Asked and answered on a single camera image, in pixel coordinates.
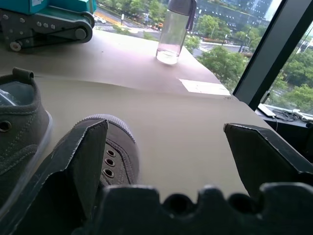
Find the shoe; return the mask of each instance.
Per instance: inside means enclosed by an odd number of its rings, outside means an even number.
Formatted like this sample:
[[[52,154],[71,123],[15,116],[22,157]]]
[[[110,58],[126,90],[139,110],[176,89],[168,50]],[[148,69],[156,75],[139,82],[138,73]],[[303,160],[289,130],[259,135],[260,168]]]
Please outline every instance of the shoe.
[[[31,71],[0,77],[0,217],[12,206],[43,157],[52,127]]]
[[[71,234],[92,218],[100,188],[136,183],[138,176],[136,143],[127,125],[111,115],[89,116],[45,158],[0,218],[0,234]]]
[[[134,137],[125,122],[115,116],[96,114],[84,120],[109,122],[100,185],[132,185],[139,180],[139,157]]]

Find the bottle cap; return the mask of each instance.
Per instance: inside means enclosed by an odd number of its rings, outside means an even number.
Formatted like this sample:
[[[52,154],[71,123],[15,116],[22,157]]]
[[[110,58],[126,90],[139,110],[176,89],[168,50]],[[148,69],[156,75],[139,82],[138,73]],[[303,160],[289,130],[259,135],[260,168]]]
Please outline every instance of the bottle cap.
[[[192,30],[192,25],[194,24],[194,17],[197,8],[196,0],[170,0],[168,3],[168,9],[175,13],[189,16],[186,25],[186,30]]]

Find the shoe heel tab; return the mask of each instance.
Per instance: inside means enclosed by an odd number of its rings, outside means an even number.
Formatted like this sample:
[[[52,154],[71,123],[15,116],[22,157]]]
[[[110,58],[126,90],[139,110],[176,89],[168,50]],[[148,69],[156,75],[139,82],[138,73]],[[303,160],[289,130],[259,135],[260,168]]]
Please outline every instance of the shoe heel tab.
[[[17,67],[14,67],[12,70],[13,77],[21,82],[29,83],[32,78],[34,78],[34,73],[29,70],[23,70]]]

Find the car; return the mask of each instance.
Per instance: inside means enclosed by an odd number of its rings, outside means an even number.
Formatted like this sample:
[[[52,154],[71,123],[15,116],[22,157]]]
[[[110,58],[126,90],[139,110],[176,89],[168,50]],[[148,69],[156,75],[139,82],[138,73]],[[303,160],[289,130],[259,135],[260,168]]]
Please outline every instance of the car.
[[[94,21],[95,22],[100,22],[100,23],[103,23],[103,24],[107,22],[105,19],[103,19],[103,18],[101,18],[99,16],[95,16],[94,17]]]

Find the water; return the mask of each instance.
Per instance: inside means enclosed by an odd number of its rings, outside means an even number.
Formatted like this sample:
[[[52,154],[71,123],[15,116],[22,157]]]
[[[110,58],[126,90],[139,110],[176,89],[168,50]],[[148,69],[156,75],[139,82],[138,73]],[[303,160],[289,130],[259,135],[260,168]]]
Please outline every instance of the water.
[[[172,51],[160,50],[160,49],[156,51],[157,60],[168,65],[176,64],[178,62],[178,57],[179,57],[179,54],[172,52]]]

